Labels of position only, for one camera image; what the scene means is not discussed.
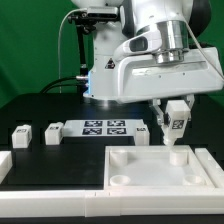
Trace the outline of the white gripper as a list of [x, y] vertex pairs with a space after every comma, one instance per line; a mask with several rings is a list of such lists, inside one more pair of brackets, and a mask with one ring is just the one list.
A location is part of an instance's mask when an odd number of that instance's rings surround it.
[[164, 113], [160, 108], [162, 98], [186, 96], [186, 103], [193, 108], [193, 94], [221, 90], [224, 81], [219, 76], [221, 65], [215, 47], [203, 48], [214, 69], [198, 49], [192, 49], [184, 61], [157, 64], [152, 55], [141, 55], [123, 59], [115, 68], [114, 95], [121, 103], [149, 101], [157, 124], [164, 124]]

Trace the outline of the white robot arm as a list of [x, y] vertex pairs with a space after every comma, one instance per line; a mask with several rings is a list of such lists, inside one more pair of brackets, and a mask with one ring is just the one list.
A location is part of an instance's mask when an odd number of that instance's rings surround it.
[[128, 39], [114, 52], [118, 101], [194, 96], [224, 87], [217, 49], [189, 46], [211, 20], [209, 0], [130, 0], [120, 12]]

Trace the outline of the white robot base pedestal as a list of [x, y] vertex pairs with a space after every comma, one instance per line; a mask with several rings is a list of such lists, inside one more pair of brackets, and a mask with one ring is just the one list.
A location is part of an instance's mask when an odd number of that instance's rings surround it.
[[114, 51], [127, 38], [122, 34], [120, 22], [97, 23], [93, 32], [94, 63], [88, 73], [85, 98], [113, 100], [113, 71], [116, 67]]

